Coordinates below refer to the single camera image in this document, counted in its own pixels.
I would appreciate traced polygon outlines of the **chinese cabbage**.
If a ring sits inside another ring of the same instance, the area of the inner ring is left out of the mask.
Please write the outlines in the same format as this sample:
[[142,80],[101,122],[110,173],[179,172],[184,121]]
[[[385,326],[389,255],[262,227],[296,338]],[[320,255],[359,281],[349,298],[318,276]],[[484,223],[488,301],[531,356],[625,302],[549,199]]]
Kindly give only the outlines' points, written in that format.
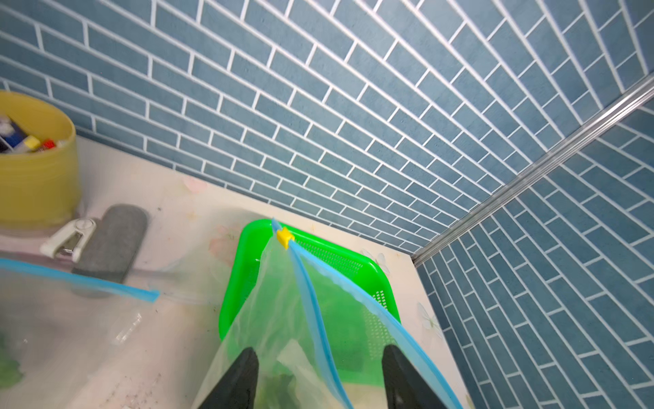
[[10,354],[5,336],[0,337],[0,388],[6,390],[15,386],[23,378],[18,361]]
[[295,375],[262,376],[257,385],[255,408],[298,409],[301,402],[296,393]]

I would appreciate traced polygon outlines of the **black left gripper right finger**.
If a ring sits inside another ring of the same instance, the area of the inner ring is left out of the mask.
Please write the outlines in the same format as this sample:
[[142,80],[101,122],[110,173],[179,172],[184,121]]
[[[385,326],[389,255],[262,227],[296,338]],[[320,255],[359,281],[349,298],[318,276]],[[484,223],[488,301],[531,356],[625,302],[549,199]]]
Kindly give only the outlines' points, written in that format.
[[388,409],[446,409],[399,347],[387,345],[381,362]]

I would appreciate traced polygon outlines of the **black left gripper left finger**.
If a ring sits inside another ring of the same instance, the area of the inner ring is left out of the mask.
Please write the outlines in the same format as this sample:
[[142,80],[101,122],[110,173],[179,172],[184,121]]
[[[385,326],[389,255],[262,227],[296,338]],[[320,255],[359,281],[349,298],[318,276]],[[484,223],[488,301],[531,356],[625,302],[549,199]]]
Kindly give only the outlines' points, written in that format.
[[248,347],[231,364],[199,409],[252,409],[258,384],[259,361]]

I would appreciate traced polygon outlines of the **clear zipper bag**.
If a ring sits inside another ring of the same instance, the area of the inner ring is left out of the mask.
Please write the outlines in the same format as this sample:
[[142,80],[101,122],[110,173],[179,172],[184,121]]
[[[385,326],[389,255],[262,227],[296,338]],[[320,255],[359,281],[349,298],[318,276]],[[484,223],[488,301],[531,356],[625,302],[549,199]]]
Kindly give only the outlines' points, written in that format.
[[272,238],[262,254],[255,288],[221,340],[194,407],[199,408],[240,353],[252,347],[259,361],[258,381],[262,376],[296,376],[300,408],[388,408],[384,379],[381,387],[342,383],[313,281],[354,301],[356,312],[367,309],[386,327],[390,344],[400,348],[446,408],[460,407],[446,378],[400,320],[298,245],[289,226],[270,221]]
[[169,271],[118,285],[14,260],[1,335],[23,374],[4,408],[189,408],[219,345],[216,309]]

